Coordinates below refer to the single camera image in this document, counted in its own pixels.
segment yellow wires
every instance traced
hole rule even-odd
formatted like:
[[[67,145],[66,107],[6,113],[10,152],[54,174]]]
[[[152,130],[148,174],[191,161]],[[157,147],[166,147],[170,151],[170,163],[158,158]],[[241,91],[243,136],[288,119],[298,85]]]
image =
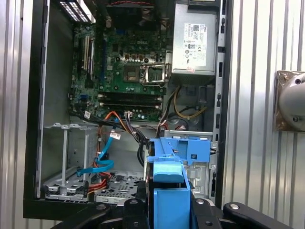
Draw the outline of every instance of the yellow wires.
[[[191,115],[191,116],[185,116],[185,115],[181,114],[181,113],[178,111],[178,109],[177,109],[177,104],[176,104],[177,97],[178,97],[178,94],[179,94],[179,92],[180,92],[180,89],[181,89],[181,87],[178,87],[178,88],[176,89],[175,95],[174,95],[174,98],[173,98],[173,107],[174,107],[174,109],[175,109],[176,114],[177,114],[179,117],[185,118],[185,119],[188,119],[188,120],[189,120],[189,119],[191,119],[191,118],[195,118],[195,117],[199,116],[201,113],[203,113],[203,112],[206,110],[207,107],[204,107],[204,108],[202,108],[200,111],[198,111],[197,113],[195,113],[195,114],[193,114],[193,115]]]

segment white connector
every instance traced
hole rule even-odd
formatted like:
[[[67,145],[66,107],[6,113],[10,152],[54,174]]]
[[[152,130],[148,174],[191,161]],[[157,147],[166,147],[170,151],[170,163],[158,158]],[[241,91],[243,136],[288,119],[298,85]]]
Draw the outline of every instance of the white connector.
[[[132,117],[132,111],[124,111],[124,117],[127,117],[129,115],[129,117]]]

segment motherboard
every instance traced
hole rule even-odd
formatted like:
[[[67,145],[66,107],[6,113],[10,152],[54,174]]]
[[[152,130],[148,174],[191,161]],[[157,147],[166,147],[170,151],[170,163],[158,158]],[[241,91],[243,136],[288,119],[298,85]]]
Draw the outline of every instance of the motherboard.
[[[74,30],[71,110],[104,118],[109,111],[158,121],[172,54],[166,27],[156,31],[78,25]]]

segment power supply label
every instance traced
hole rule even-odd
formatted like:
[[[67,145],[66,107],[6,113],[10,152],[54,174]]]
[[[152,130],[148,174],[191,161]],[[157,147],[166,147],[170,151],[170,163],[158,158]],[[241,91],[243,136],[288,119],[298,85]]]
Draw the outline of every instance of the power supply label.
[[[204,24],[184,24],[183,59],[192,66],[206,66],[208,27]]]

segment corrugated metal wall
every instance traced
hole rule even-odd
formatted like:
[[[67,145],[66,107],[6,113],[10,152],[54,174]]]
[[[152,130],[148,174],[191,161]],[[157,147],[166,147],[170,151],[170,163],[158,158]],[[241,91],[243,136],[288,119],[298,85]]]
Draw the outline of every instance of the corrugated metal wall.
[[[32,0],[0,1],[0,228],[22,218]],[[305,71],[304,0],[234,0],[224,202],[304,228],[305,135],[272,131],[276,70]]]
[[[305,220],[305,134],[273,131],[277,70],[305,71],[304,0],[234,0],[224,202],[296,229]]]

